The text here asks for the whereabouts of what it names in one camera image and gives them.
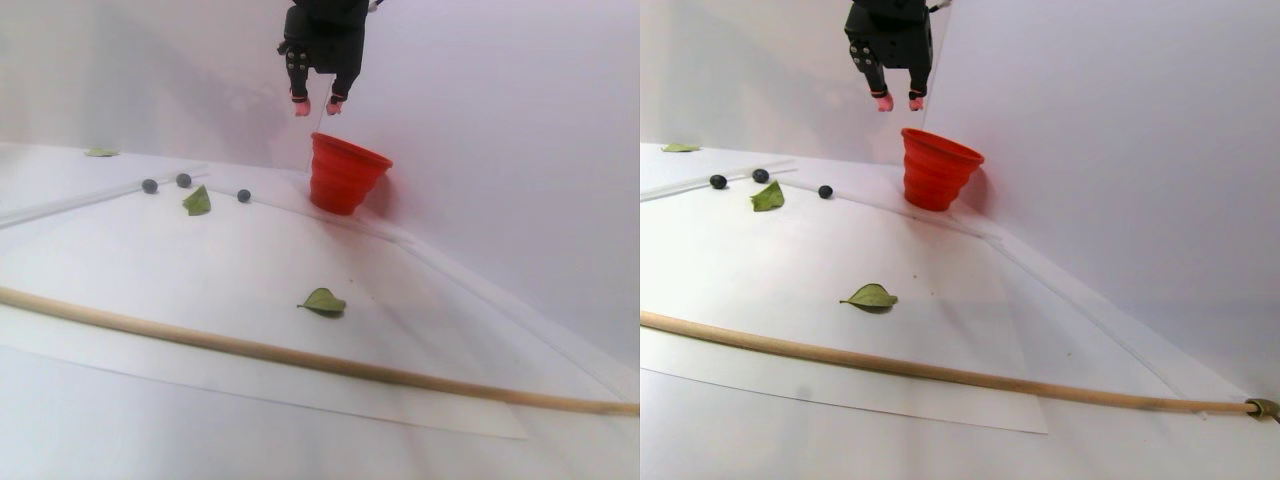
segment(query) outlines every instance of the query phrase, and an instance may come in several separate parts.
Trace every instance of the wooden stick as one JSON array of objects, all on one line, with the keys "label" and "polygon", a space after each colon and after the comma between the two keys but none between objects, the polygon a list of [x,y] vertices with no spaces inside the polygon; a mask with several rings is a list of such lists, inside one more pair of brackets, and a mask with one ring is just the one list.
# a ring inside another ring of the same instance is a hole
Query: wooden stick
[{"label": "wooden stick", "polygon": [[719,343],[763,353],[772,353],[783,357],[808,360],[822,364],[840,365],[861,370],[872,370],[886,374],[916,376],[941,381],[950,381],[974,387],[986,387],[998,390],[1028,393],[1033,396],[1057,398],[1073,402],[1105,404],[1112,407],[1164,410],[1164,411],[1204,411],[1204,412],[1231,412],[1249,413],[1261,417],[1272,417],[1274,412],[1265,412],[1263,399],[1251,399],[1245,403],[1229,402],[1198,402],[1172,398],[1139,397],[1121,393],[1089,390],[1075,387],[1053,385],[1039,381],[1021,380],[1007,376],[978,374],[964,370],[940,367],[925,364],[892,360],[865,353],[846,352],[835,348],[810,346],[796,342],[781,340],[777,338],[754,335],[742,332],[722,329],[718,326],[695,324],[692,321],[675,319],[664,315],[640,312],[640,325],[655,330],[662,330],[677,335]]},{"label": "wooden stick", "polygon": [[216,335],[206,332],[186,329],[155,321],[147,321],[125,315],[95,310],[67,303],[52,298],[38,297],[26,292],[0,287],[0,303],[56,316],[86,325],[132,333],[161,340],[207,348],[242,357],[265,360],[269,362],[319,370],[357,379],[374,380],[393,385],[416,387],[428,390],[452,393],[466,397],[484,398],[498,402],[522,404],[538,408],[567,412],[640,416],[640,404],[621,402],[588,401],[511,390],[497,387],[477,385],[457,380],[442,379],[411,371],[396,370],[378,365],[353,362],[349,360],[307,353],[302,351]]}]

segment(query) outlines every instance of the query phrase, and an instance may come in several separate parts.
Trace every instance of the white table surface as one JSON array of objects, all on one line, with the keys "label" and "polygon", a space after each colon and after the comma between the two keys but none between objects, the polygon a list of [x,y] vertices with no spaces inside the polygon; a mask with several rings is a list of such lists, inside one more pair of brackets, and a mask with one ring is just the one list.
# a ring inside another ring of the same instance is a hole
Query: white table surface
[{"label": "white table surface", "polygon": [[[0,145],[0,215],[188,165]],[[59,159],[31,164],[40,159]],[[68,160],[96,163],[73,168]],[[305,175],[210,164],[206,180],[307,209]],[[42,188],[40,183],[47,184]],[[10,192],[20,187],[20,196]],[[0,255],[13,244],[0,244]],[[527,333],[490,332],[494,347]],[[559,361],[531,346],[499,376]],[[202,390],[0,348],[0,479],[630,479],[640,422],[511,407],[527,440]]]},{"label": "white table surface", "polygon": [[[698,157],[713,161],[700,163]],[[643,145],[643,188],[794,159],[781,178],[831,184],[911,210],[897,166],[704,150],[662,154]],[[998,232],[964,205],[946,214]],[[1069,285],[1052,266],[1042,274]],[[1138,360],[1048,289],[1016,324],[1032,379],[1175,397]],[[1096,300],[1091,307],[1106,311]],[[1243,401],[1243,393],[1143,325],[1108,317],[1183,393]],[[1047,435],[974,428],[771,397],[653,371],[641,372],[641,475],[646,479],[1275,479],[1280,425],[1247,416],[1201,417],[1041,399]]]}]

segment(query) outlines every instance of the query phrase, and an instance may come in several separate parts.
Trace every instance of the white backdrop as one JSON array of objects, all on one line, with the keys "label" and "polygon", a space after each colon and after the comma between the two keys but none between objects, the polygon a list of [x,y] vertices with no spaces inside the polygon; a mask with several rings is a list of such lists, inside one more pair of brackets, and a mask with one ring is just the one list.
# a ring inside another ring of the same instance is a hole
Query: white backdrop
[{"label": "white backdrop", "polygon": [[316,128],[396,161],[366,202],[639,364],[634,0],[392,0],[340,116],[296,119],[288,0],[4,1],[0,141],[306,169]]},{"label": "white backdrop", "polygon": [[[910,111],[906,70],[886,70],[895,108],[876,110],[849,58],[850,5],[640,1],[640,141],[901,164],[899,131],[919,127],[928,108]],[[948,10],[931,19],[934,64]]]},{"label": "white backdrop", "polygon": [[987,155],[965,200],[1245,392],[1280,396],[1280,5],[952,10],[924,127]]},{"label": "white backdrop", "polygon": [[0,141],[302,169],[319,118],[292,116],[275,54],[289,5],[4,1]]},{"label": "white backdrop", "polygon": [[366,201],[639,365],[634,0],[389,0],[321,129],[396,161]]}]

